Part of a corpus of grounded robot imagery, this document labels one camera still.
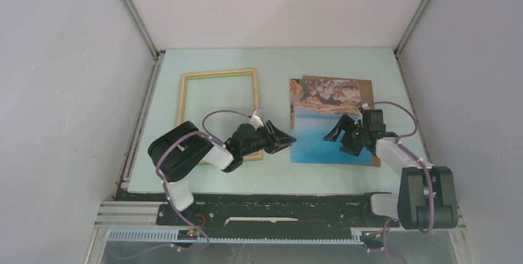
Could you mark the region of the wooden picture frame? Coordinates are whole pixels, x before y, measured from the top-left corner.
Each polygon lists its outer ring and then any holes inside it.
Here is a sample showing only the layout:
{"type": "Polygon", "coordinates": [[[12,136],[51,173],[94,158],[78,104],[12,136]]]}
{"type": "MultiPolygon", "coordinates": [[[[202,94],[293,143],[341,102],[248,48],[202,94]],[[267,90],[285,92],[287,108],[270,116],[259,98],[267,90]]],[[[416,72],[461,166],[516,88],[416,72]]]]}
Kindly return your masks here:
{"type": "Polygon", "coordinates": [[[186,73],[181,77],[176,122],[191,121],[226,141],[259,107],[254,68],[186,73]]]}

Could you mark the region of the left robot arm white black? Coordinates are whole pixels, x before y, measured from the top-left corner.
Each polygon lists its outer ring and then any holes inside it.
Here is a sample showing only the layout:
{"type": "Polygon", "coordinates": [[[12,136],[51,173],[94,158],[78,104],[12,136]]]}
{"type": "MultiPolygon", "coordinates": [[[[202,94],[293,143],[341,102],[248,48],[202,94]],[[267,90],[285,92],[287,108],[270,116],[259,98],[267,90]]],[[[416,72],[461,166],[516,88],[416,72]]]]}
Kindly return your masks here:
{"type": "Polygon", "coordinates": [[[147,153],[171,203],[171,217],[187,225],[195,217],[194,196],[187,176],[200,162],[229,173],[240,167],[248,155],[259,151],[275,154],[296,141],[267,121],[257,126],[243,123],[222,143],[186,121],[153,141],[147,153]]]}

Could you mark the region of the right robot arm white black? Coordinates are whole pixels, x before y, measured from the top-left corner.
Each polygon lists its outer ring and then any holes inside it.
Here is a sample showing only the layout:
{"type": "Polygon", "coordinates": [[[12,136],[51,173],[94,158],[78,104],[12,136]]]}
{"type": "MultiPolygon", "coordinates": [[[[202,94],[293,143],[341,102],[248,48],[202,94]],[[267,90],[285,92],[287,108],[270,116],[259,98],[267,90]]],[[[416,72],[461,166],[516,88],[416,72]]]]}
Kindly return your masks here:
{"type": "Polygon", "coordinates": [[[400,178],[398,192],[370,194],[370,202],[358,210],[361,222],[374,226],[387,217],[404,229],[425,233],[457,227],[458,203],[452,171],[426,162],[408,149],[398,134],[387,131],[381,109],[361,107],[359,112],[356,120],[342,115],[324,141],[340,141],[340,151],[352,156],[366,149],[400,178]]]}

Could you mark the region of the landscape photo print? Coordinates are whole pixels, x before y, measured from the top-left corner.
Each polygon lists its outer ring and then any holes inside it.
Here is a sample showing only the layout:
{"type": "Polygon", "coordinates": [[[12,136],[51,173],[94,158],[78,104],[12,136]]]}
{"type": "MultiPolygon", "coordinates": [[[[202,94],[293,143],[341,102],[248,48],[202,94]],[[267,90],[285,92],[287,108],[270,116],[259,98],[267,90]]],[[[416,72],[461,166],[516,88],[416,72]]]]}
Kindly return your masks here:
{"type": "Polygon", "coordinates": [[[290,80],[290,128],[297,139],[290,148],[292,163],[371,166],[372,154],[363,149],[359,157],[341,152],[342,136],[323,141],[343,114],[358,118],[362,105],[355,79],[290,80]]]}

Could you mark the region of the brown cardboard backing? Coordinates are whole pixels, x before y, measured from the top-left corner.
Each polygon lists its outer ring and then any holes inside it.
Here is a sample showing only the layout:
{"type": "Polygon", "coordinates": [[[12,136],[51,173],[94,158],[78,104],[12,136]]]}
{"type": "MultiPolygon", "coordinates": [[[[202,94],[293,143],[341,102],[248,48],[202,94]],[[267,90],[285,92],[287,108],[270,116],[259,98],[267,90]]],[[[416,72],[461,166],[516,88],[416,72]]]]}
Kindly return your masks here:
{"type": "MultiPolygon", "coordinates": [[[[335,78],[335,77],[325,77],[325,76],[310,76],[310,75],[303,75],[302,79],[306,80],[341,80],[341,78],[335,78]]],[[[357,80],[355,81],[358,83],[358,86],[360,88],[361,93],[361,100],[362,103],[369,103],[374,102],[374,96],[373,96],[373,86],[371,80],[357,80]]],[[[381,167],[381,162],[379,159],[372,155],[372,167],[381,167]]]]}

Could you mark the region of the aluminium base extrusion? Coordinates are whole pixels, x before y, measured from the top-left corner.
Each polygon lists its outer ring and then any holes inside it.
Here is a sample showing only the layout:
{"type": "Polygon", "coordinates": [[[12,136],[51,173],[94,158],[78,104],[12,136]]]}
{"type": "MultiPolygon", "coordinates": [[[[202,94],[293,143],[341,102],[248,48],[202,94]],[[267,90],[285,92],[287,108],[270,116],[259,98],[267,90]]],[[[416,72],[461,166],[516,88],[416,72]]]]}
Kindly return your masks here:
{"type": "MultiPolygon", "coordinates": [[[[153,226],[159,217],[159,208],[163,202],[105,201],[102,202],[96,218],[96,223],[103,225],[146,225],[153,226]]],[[[225,225],[231,221],[254,222],[297,222],[295,215],[217,215],[215,212],[203,212],[206,223],[225,225]]]]}

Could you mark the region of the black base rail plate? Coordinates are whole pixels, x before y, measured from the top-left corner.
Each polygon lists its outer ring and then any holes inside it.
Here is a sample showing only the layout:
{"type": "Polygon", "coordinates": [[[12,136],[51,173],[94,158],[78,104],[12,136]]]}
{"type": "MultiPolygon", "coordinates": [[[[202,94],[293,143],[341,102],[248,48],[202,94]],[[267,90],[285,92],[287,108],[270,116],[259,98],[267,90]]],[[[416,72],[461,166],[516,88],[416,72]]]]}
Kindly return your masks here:
{"type": "Polygon", "coordinates": [[[382,230],[370,196],[196,194],[182,215],[210,239],[349,240],[360,228],[382,230]]]}

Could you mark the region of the right aluminium corner post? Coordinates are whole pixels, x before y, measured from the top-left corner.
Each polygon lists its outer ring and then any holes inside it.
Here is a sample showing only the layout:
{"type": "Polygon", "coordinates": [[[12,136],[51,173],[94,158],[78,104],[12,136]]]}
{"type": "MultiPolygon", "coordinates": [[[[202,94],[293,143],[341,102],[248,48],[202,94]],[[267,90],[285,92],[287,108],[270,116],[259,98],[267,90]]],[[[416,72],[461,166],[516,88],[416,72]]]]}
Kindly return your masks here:
{"type": "Polygon", "coordinates": [[[399,42],[397,43],[396,48],[394,49],[394,54],[396,58],[401,57],[403,50],[405,49],[408,41],[410,40],[412,34],[414,33],[416,27],[420,23],[425,11],[428,9],[430,2],[432,0],[421,0],[418,4],[413,16],[410,18],[408,25],[401,35],[399,42]]]}

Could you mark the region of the aluminium corner post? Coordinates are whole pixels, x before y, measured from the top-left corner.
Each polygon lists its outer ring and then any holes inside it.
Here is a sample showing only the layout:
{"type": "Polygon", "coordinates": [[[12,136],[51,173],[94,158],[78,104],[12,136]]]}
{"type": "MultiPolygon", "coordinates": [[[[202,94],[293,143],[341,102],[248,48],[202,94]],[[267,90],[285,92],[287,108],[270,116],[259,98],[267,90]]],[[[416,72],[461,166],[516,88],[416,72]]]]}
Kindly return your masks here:
{"type": "Polygon", "coordinates": [[[121,0],[121,3],[123,4],[123,7],[127,11],[133,25],[137,29],[142,41],[146,45],[146,48],[150,52],[151,56],[154,60],[158,59],[160,55],[160,51],[156,47],[155,43],[152,40],[152,37],[146,27],[146,24],[144,23],[142,17],[140,16],[138,12],[138,8],[136,7],[133,0],[121,0]]]}
{"type": "Polygon", "coordinates": [[[401,57],[403,50],[405,49],[408,41],[410,40],[412,34],[414,33],[416,27],[420,23],[425,11],[428,9],[430,2],[432,0],[421,0],[418,4],[413,16],[410,18],[408,25],[401,35],[399,42],[397,43],[396,48],[394,49],[394,54],[396,58],[401,57]]]}

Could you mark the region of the left aluminium corner post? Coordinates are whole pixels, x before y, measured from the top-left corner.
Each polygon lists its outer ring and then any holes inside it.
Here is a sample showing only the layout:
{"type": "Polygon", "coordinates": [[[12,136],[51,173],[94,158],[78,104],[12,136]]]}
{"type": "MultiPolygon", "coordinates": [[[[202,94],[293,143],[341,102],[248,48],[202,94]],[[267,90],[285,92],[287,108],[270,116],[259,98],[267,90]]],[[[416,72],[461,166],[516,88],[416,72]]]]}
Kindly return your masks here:
{"type": "Polygon", "coordinates": [[[160,51],[156,47],[155,43],[152,40],[152,37],[146,27],[146,24],[144,23],[142,17],[140,16],[138,12],[138,8],[136,7],[133,0],[121,0],[121,3],[123,4],[123,7],[127,11],[133,25],[137,29],[142,41],[146,45],[146,48],[150,52],[151,56],[154,60],[158,59],[160,55],[160,51]]]}

